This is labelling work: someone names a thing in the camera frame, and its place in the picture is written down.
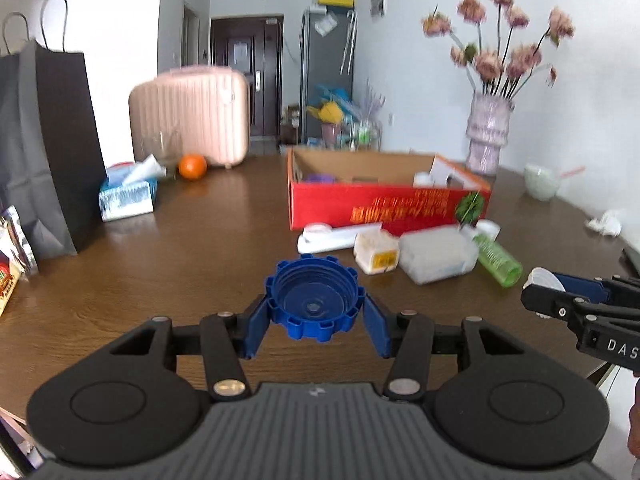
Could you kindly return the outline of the person's right hand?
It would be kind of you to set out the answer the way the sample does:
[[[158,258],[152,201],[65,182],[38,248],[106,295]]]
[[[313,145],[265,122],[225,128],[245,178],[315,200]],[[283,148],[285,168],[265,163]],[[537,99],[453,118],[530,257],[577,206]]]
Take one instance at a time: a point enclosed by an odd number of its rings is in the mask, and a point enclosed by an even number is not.
[[[640,458],[640,378],[639,374],[634,374],[637,379],[634,386],[634,405],[629,411],[629,434],[627,439],[628,450],[635,458]]]

